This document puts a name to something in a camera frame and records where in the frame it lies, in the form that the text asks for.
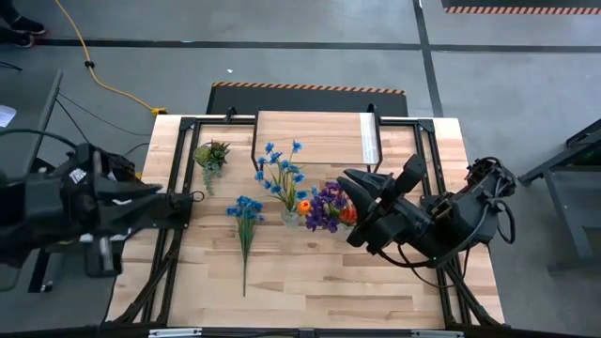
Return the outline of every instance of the orange flower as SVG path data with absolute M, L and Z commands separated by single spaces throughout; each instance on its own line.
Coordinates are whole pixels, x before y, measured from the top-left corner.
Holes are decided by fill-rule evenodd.
M 355 207 L 347 207 L 340 211 L 340 219 L 347 223 L 355 223 L 357 221 L 357 209 Z
M 309 204 L 309 201 L 301 201 L 297 206 L 297 211 L 301 216 L 306 215 L 311 211 L 311 204 Z

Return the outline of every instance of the wooden table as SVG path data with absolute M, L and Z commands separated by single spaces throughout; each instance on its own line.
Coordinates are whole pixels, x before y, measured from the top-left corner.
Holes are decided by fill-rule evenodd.
M 179 115 L 157 117 L 144 168 L 145 182 L 167 184 L 180 118 Z M 459 122 L 454 118 L 436 118 L 434 124 L 446 187 L 456 192 L 464 186 L 468 165 Z M 252 126 L 203 126 L 199 144 L 210 140 L 231 143 L 229 164 L 223 167 L 223 178 L 214 182 L 215 195 L 195 205 L 190 226 L 184 233 L 169 317 L 171 326 L 443 328 L 439 291 L 423 284 L 409 269 L 394 267 L 364 248 L 353 248 L 336 234 L 312 233 L 303 227 L 290 231 L 282 225 L 281 205 L 266 198 L 266 192 L 254 181 L 254 168 L 249 160 Z M 381 140 L 384 162 L 379 172 L 399 174 L 405 161 L 415 153 L 413 131 L 382 127 Z M 427 142 L 424 145 L 429 159 Z M 188 154 L 185 146 L 183 154 L 177 191 L 181 189 Z M 344 168 L 344 165 L 305 167 L 307 188 L 323 186 L 326 180 L 342 175 Z M 193 175 L 192 191 L 195 190 L 204 190 L 198 166 Z M 225 216 L 226 207 L 233 205 L 241 194 L 264 201 L 267 217 L 254 238 L 245 298 L 235 219 Z M 418 185 L 408 198 L 415 203 L 422 194 Z M 107 319 L 121 315 L 146 282 L 156 236 L 156 230 L 145 230 L 127 241 L 124 272 L 116 280 Z M 404 250 L 411 260 L 423 258 L 408 245 Z M 394 257 L 398 255 L 395 248 L 387 251 Z M 468 266 L 467 285 L 490 314 L 502 322 L 486 246 L 471 250 Z M 434 270 L 418 271 L 436 282 Z M 161 303 L 158 294 L 155 305 Z M 455 317 L 459 318 L 455 291 L 451 289 L 450 294 Z

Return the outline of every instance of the black floor stripe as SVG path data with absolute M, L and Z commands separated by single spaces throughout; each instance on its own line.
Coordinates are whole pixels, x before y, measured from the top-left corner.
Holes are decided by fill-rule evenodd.
M 76 38 L 40 38 L 41 46 L 79 47 Z M 197 48 L 197 49 L 308 49 L 308 50 L 366 50 L 366 51 L 420 51 L 420 43 L 369 43 L 369 42 L 252 42 L 252 41 L 174 41 L 174 40 L 128 40 L 87 39 L 89 47 L 132 47 L 132 48 Z M 471 45 L 471 44 L 427 44 L 432 52 L 475 52 L 475 53 L 583 53 L 601 54 L 601 46 L 527 46 L 527 45 Z
M 40 38 L 42 46 L 81 46 L 77 38 Z M 303 49 L 303 50 L 369 50 L 369 51 L 419 51 L 419 43 L 369 43 L 369 42 L 253 42 L 253 41 L 175 41 L 129 40 L 91 38 L 87 47 L 132 48 L 240 48 L 240 49 Z
M 430 102 L 432 104 L 432 113 L 434 117 L 443 117 L 442 102 L 440 101 L 439 85 L 436 82 L 436 73 L 434 72 L 434 62 L 432 61 L 432 53 L 430 52 L 430 42 L 428 40 L 428 32 L 425 29 L 424 11 L 420 4 L 420 0 L 413 0 L 413 9 L 415 11 L 415 19 L 417 21 L 417 30 L 422 43 L 422 57 L 424 58 L 425 80 L 428 84 L 428 92 L 430 93 Z
M 601 53 L 601 46 L 524 46 L 524 45 L 430 45 L 433 52 L 465 53 Z

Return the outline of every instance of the green plant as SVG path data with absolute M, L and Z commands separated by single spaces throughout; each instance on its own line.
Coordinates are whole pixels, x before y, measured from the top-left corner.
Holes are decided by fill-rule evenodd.
M 222 176 L 222 166 L 227 163 L 225 155 L 229 153 L 229 144 L 211 141 L 194 151 L 194 160 L 203 167 L 203 180 L 209 195 L 213 195 L 213 178 Z

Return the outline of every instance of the person's foot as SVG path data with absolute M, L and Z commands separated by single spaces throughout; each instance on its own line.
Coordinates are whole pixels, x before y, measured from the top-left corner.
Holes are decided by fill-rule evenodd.
M 10 24 L 10 28 L 19 33 L 29 33 L 31 35 L 42 35 L 46 33 L 46 28 L 41 23 L 25 18 L 23 15 L 14 23 Z
M 29 48 L 34 45 L 34 38 L 26 33 L 19 33 L 5 27 L 0 27 L 0 43 L 11 43 L 17 47 Z

